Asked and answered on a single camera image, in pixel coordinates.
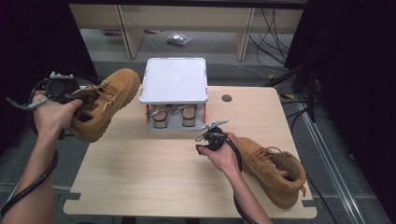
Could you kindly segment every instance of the tan work boot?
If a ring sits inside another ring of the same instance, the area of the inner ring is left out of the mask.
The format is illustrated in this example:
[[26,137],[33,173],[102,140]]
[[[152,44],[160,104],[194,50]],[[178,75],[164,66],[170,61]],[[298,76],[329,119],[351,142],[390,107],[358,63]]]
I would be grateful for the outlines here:
[[100,85],[77,90],[73,95],[85,96],[88,102],[78,110],[68,130],[84,142],[96,142],[103,136],[117,111],[128,105],[140,86],[139,75],[131,69],[121,69]]
[[254,175],[268,198],[279,208],[297,203],[299,189],[306,194],[306,172],[289,152],[276,147],[262,147],[246,137],[238,137],[243,171]]

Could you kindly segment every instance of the wooden table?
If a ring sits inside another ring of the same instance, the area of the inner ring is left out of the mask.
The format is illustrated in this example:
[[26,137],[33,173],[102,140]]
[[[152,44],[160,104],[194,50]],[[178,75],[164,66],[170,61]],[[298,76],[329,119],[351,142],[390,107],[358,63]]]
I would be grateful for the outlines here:
[[[221,100],[224,94],[232,96],[231,102]],[[209,86],[208,96],[206,123],[228,119],[220,126],[223,131],[249,137],[264,147],[279,147],[298,158],[275,89]],[[114,116],[104,136],[90,144],[64,205],[66,214],[239,217],[228,180],[195,149],[194,139],[202,132],[149,131],[145,111],[136,95]],[[315,206],[306,206],[313,204],[306,183],[305,197],[300,192],[297,204],[280,209],[254,177],[244,176],[271,218],[317,215]]]

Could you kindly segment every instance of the black curtain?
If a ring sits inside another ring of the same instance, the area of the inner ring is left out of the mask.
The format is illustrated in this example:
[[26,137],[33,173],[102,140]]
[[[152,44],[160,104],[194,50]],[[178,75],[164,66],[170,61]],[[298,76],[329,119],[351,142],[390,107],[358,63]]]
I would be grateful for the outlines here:
[[[396,223],[396,1],[338,2],[345,11],[337,23],[315,78],[340,134]],[[304,62],[335,8],[309,8],[290,46],[287,67]],[[307,74],[298,85],[307,87]]]
[[66,3],[33,0],[0,3],[0,156],[26,121],[20,104],[35,84],[52,71],[76,77],[96,77],[73,14]]

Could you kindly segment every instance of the human hand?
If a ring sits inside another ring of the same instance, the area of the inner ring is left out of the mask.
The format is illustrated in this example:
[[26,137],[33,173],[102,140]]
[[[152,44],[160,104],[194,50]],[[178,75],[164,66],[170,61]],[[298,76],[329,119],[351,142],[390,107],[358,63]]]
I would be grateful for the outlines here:
[[[233,133],[224,133],[230,138],[233,143],[237,146],[238,138]],[[224,174],[229,172],[239,171],[238,161],[233,152],[233,149],[226,142],[217,151],[211,151],[206,147],[198,147],[198,150],[207,156],[213,163],[213,165]]]
[[[44,92],[37,91],[33,102],[43,98]],[[37,134],[55,134],[70,125],[74,112],[82,106],[82,101],[77,99],[68,104],[61,105],[48,99],[43,105],[40,105],[34,111],[35,126]]]

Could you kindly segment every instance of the metal rail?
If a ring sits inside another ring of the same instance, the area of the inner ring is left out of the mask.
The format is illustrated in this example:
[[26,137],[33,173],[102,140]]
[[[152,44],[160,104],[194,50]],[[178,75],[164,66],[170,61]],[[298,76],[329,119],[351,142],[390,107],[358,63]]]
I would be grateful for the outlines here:
[[[296,94],[296,100],[302,101],[303,97]],[[300,109],[305,109],[305,104],[298,104]],[[324,142],[320,131],[318,130],[318,126],[315,122],[311,121],[311,118],[306,113],[303,113],[304,121],[306,127],[308,128],[309,132],[311,133],[312,138],[317,146],[318,152],[320,157],[323,159],[324,165],[329,172],[330,178],[334,184],[335,189],[340,196],[341,202],[343,203],[346,213],[349,216],[349,219],[352,223],[366,223],[363,216],[361,215],[361,210],[358,207],[355,199],[350,192],[347,183],[345,182],[344,178],[342,177],[340,171],[338,170],[337,165],[335,164],[332,154],[330,153],[329,149]]]

